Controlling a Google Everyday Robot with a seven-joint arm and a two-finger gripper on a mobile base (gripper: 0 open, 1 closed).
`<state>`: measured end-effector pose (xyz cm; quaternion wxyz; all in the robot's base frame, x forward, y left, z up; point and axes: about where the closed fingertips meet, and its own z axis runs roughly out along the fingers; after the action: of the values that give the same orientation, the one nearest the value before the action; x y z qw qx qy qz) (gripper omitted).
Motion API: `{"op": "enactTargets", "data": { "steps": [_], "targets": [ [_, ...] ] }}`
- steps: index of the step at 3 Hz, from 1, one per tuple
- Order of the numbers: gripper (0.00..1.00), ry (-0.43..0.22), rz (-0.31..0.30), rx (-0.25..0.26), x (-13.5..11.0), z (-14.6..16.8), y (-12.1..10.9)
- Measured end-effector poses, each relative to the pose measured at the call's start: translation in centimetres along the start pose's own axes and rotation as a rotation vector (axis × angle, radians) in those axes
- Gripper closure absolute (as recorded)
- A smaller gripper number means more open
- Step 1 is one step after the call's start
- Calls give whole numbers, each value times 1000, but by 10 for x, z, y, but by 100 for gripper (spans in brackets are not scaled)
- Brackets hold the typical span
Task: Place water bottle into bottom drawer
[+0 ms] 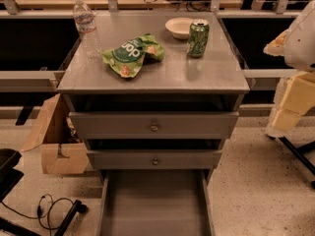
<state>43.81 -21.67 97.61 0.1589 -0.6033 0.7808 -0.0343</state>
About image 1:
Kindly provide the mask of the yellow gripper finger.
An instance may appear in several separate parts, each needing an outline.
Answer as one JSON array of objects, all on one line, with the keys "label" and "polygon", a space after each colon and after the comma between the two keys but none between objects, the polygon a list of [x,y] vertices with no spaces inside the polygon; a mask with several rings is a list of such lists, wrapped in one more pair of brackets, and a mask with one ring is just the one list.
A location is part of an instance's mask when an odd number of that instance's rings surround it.
[{"label": "yellow gripper finger", "polygon": [[283,137],[315,106],[315,74],[303,72],[281,79],[277,85],[266,134]]},{"label": "yellow gripper finger", "polygon": [[287,30],[284,30],[274,40],[272,40],[264,47],[263,52],[271,56],[284,56],[286,35]]}]

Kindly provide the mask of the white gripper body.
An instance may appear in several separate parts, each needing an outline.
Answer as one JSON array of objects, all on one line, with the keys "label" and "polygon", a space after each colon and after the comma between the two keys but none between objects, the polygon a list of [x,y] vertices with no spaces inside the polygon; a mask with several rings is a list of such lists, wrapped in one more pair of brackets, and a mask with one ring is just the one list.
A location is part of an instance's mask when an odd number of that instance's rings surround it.
[{"label": "white gripper body", "polygon": [[284,41],[286,64],[300,71],[315,71],[315,1],[289,26]]}]

